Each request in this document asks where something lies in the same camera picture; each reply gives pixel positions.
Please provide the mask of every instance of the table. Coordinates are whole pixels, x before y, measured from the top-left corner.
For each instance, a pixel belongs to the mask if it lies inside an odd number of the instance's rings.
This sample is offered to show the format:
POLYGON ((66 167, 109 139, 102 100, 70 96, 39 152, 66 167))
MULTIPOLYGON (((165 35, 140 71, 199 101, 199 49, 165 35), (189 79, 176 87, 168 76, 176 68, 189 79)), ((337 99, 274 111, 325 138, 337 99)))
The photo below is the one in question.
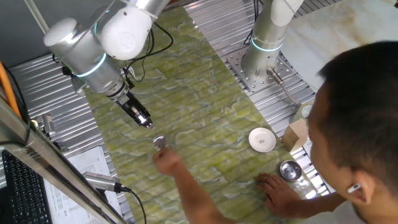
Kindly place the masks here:
MULTIPOLYGON (((254 188, 256 175, 276 173, 280 162, 292 159, 290 153, 279 140, 265 154, 251 149, 250 131, 270 127, 183 8, 162 13, 158 22, 175 43, 146 59, 146 77, 132 90, 157 128, 138 127, 104 95, 87 95, 118 176, 140 196, 148 222, 188 223, 173 180, 160 175, 152 162, 151 141, 160 134, 228 218, 246 224, 299 222, 271 214, 264 193, 254 188)), ((168 45, 164 33, 154 32, 155 50, 168 45)), ((142 74, 141 63, 134 70, 142 74)), ((306 178, 292 187, 303 197, 315 190, 306 178)), ((127 199, 137 223, 144 223, 137 202, 127 199)))

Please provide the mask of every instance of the man's hand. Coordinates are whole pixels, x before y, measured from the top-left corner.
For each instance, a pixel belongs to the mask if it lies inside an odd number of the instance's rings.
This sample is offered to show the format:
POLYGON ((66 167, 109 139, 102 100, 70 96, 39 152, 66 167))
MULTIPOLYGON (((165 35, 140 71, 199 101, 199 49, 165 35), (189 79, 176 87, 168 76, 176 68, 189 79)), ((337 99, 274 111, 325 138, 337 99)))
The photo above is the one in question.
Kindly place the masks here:
POLYGON ((282 218, 295 216, 292 208, 301 198, 282 178, 274 174, 260 174, 256 180, 259 182, 256 187, 268 194, 264 203, 269 210, 282 218))
POLYGON ((154 162, 157 170, 164 175, 174 176, 175 171, 184 164, 181 157, 169 148, 162 148, 155 156, 154 162))

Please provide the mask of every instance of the cardboard box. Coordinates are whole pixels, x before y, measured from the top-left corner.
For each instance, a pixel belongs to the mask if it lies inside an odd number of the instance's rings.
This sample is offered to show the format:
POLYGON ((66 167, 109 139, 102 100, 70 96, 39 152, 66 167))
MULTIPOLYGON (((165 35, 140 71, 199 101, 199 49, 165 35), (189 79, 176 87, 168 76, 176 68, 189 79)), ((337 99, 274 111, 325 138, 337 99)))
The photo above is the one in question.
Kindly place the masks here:
POLYGON ((307 123, 303 118, 293 122, 287 127, 282 137, 282 142, 289 151, 294 151, 302 147, 308 138, 307 123))

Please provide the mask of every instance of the earphone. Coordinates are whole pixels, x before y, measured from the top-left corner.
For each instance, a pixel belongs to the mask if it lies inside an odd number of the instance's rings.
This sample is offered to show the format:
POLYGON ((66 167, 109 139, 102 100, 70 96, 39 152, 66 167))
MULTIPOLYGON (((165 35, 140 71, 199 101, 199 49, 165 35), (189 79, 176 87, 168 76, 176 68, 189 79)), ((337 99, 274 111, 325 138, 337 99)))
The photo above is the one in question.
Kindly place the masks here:
POLYGON ((351 193, 353 193, 354 191, 356 191, 356 190, 358 190, 358 189, 360 189, 360 188, 361 188, 361 184, 356 183, 356 184, 352 185, 352 186, 347 190, 347 192, 348 192, 349 194, 351 194, 351 193))

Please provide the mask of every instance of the orange cable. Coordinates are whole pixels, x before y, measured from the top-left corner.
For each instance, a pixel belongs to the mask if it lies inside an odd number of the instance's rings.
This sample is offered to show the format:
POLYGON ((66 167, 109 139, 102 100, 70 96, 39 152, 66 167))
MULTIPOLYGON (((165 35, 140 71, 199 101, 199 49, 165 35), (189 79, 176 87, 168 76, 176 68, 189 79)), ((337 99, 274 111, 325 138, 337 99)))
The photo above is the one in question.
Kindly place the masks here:
POLYGON ((21 113, 19 112, 17 100, 14 95, 14 90, 12 89, 10 79, 8 79, 8 75, 6 70, 4 69, 2 63, 0 62, 0 81, 2 83, 2 87, 6 92, 8 98, 8 104, 10 105, 11 109, 22 119, 21 113))

